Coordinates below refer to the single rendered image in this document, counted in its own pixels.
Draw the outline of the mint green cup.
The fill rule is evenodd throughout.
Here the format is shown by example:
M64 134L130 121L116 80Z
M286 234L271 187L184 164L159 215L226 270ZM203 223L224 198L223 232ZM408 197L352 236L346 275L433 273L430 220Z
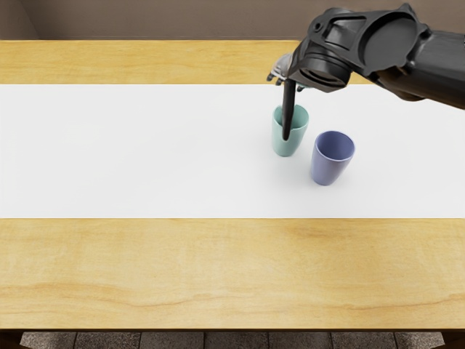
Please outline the mint green cup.
M283 139L281 106L275 108L272 114L272 149L282 157L292 156L300 146L309 124L309 114L300 105L295 105L291 122L291 131L287 140Z

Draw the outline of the lavender blue cup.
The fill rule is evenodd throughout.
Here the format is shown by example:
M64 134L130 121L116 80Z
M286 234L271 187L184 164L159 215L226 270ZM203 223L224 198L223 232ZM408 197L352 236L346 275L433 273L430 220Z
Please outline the lavender blue cup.
M355 154L355 144L346 134L327 131L315 140L310 166L311 178L318 185L332 185Z

